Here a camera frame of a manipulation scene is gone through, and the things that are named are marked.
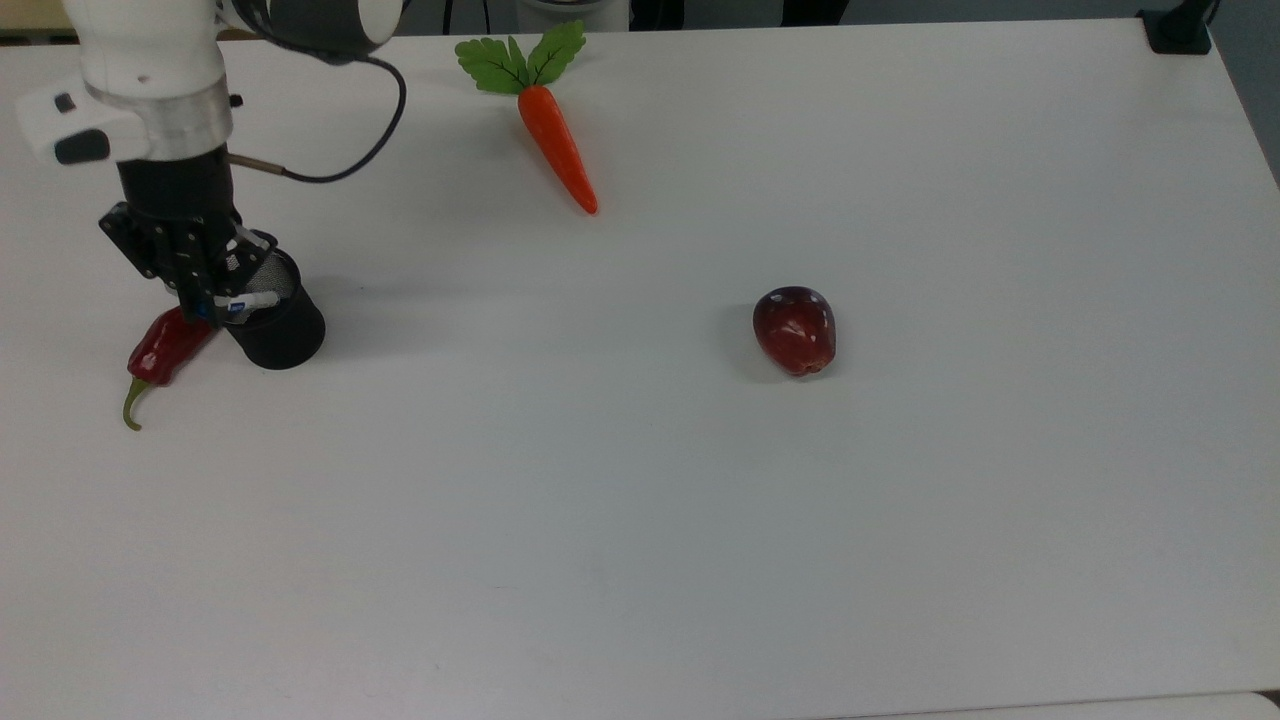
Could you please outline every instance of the toy carrot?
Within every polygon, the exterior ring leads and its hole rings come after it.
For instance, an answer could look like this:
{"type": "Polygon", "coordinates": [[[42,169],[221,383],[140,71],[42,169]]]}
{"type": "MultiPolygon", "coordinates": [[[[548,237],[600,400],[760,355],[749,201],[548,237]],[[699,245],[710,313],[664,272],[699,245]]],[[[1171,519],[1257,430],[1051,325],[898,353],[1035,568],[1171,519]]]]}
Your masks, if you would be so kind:
{"type": "Polygon", "coordinates": [[[556,170],[556,177],[564,183],[573,200],[594,215],[599,209],[595,191],[586,179],[586,169],[559,105],[547,90],[585,44],[582,20],[573,20],[547,31],[529,54],[527,63],[516,38],[509,36],[506,44],[492,37],[460,42],[454,53],[462,69],[476,81],[476,88],[517,96],[520,117],[556,170]]]}

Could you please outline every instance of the plum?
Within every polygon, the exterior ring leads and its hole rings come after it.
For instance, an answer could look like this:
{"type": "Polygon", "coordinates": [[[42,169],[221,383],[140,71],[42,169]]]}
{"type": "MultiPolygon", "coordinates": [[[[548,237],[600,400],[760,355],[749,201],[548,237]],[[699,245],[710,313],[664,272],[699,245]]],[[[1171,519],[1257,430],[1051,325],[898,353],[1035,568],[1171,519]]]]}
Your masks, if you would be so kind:
{"type": "Polygon", "coordinates": [[[788,375],[820,372],[836,357],[836,316],[827,299],[808,287],[780,287],[751,314],[760,348],[788,375]]]}

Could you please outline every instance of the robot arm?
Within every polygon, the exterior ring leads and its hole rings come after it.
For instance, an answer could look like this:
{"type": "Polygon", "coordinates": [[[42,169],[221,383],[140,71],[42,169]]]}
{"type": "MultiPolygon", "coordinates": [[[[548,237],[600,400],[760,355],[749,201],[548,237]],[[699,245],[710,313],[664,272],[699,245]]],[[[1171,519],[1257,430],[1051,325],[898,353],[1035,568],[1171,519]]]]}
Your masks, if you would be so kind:
{"type": "Polygon", "coordinates": [[[251,29],[340,63],[390,38],[398,0],[65,0],[81,72],[19,100],[47,161],[180,160],[230,136],[218,32],[251,29]]]}
{"type": "Polygon", "coordinates": [[[18,101],[36,154],[64,165],[116,163],[125,200],[99,224],[134,268],[160,278],[188,320],[225,325],[259,365],[306,361],[324,319],[292,259],[270,234],[243,227],[232,202],[230,97],[216,36],[236,26],[328,63],[383,64],[367,54],[390,38],[401,0],[65,5],[81,72],[18,101]]]}

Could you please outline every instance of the white table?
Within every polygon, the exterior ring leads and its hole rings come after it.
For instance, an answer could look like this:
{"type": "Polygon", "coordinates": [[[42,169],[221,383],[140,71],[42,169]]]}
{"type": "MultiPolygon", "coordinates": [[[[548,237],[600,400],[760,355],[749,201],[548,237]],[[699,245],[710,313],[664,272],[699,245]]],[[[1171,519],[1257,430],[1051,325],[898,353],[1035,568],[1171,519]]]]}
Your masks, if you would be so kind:
{"type": "MultiPolygon", "coordinates": [[[[588,218],[451,42],[237,174],[329,322],[172,300],[0,113],[0,716],[742,719],[1280,687],[1280,193],[1138,20],[591,37],[588,218]],[[836,307],[812,382],[750,307],[836,307]]],[[[224,49],[232,149],[370,68],[224,49]]],[[[0,106],[74,49],[0,53],[0,106]]]]}

